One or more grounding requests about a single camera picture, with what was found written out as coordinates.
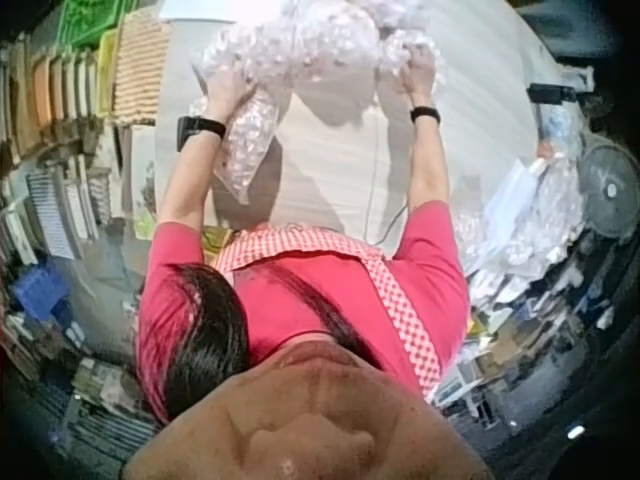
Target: black wristwatch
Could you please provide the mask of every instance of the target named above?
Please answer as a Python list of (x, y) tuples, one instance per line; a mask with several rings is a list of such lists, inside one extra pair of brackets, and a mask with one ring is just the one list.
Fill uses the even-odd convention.
[(223, 123), (202, 117), (181, 117), (178, 119), (178, 151), (181, 151), (187, 139), (201, 131), (213, 132), (224, 138), (227, 127)]
[(438, 125), (440, 125), (440, 120), (441, 120), (440, 112), (438, 112), (437, 109), (431, 108), (431, 107), (416, 107), (413, 110), (411, 110), (411, 121), (413, 123), (416, 123), (416, 118), (421, 117), (423, 115), (435, 118), (436, 122), (438, 122)]

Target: woman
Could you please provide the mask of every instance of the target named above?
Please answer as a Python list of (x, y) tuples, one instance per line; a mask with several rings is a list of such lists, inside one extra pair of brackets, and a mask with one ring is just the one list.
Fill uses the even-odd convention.
[[(127, 478), (485, 478), (425, 402), (469, 316), (447, 201), (435, 72), (402, 72), (415, 118), (409, 220), (392, 259), (325, 229), (245, 234), (203, 265), (215, 133), (190, 137), (162, 203), (141, 301), (139, 375), (172, 422)], [(254, 91), (217, 73), (205, 116), (226, 123)]]

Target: red and white checkered apron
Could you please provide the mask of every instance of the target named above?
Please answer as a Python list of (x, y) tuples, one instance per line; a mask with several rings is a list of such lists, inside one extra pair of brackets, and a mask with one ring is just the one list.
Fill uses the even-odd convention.
[(242, 233), (220, 252), (211, 266), (219, 272), (229, 273), (258, 260), (292, 251), (336, 252), (362, 262), (396, 327), (422, 393), (430, 401), (441, 378), (438, 357), (411, 302), (385, 265), (380, 249), (323, 228), (286, 225)]

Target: black hair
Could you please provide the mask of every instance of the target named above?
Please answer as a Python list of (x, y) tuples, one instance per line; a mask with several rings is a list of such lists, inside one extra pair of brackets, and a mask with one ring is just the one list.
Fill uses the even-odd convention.
[[(181, 290), (189, 299), (192, 323), (175, 346), (165, 377), (164, 403), (169, 421), (227, 378), (252, 366), (246, 314), (231, 285), (207, 265), (173, 268)], [(324, 294), (285, 268), (275, 265), (258, 268), (264, 269), (313, 310), (338, 345), (380, 368), (366, 341)]]

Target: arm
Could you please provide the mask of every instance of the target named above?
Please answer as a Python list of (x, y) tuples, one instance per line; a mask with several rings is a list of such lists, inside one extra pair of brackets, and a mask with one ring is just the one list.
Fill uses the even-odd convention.
[[(409, 64), (401, 72), (411, 108), (435, 107), (431, 90), (435, 80), (433, 59), (427, 53), (412, 52)], [(428, 116), (416, 119), (411, 178), (408, 191), (409, 212), (434, 200), (449, 201), (449, 173), (438, 122)]]
[[(255, 84), (232, 68), (216, 73), (207, 83), (209, 102), (205, 118), (227, 124), (236, 109), (255, 91)], [(215, 133), (191, 136), (178, 156), (162, 200), (158, 223), (174, 222), (197, 232), (204, 222), (204, 202), (222, 139)]]

